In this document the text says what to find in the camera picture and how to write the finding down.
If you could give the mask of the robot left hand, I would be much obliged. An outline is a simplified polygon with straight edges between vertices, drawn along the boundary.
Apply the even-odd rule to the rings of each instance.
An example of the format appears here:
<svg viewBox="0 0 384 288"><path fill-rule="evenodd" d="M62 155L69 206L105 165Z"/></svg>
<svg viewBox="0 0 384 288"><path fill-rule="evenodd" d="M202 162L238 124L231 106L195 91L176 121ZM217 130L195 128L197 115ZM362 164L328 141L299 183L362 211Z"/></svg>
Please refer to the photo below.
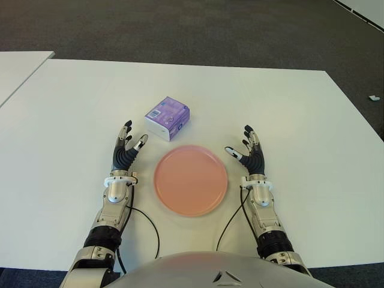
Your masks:
<svg viewBox="0 0 384 288"><path fill-rule="evenodd" d="M132 147L128 147L127 144L132 139L132 135L129 132L132 129L132 120L127 121L120 129L116 139L115 148L112 156L112 169L128 171L133 162L135 161L139 151L144 147L148 141L148 135L144 134Z"/></svg>

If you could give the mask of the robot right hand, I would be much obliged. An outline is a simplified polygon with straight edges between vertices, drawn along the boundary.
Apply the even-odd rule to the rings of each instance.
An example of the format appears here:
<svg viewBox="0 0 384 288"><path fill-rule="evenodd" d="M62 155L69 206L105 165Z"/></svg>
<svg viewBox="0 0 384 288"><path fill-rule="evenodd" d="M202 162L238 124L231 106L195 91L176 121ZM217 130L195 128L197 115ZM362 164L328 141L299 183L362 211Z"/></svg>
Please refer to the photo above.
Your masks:
<svg viewBox="0 0 384 288"><path fill-rule="evenodd" d="M248 155L244 155L232 147L225 147L225 151L240 162L249 175L265 175L265 159L258 135L249 125L244 127L244 135L247 140L242 140L248 149Z"/></svg>

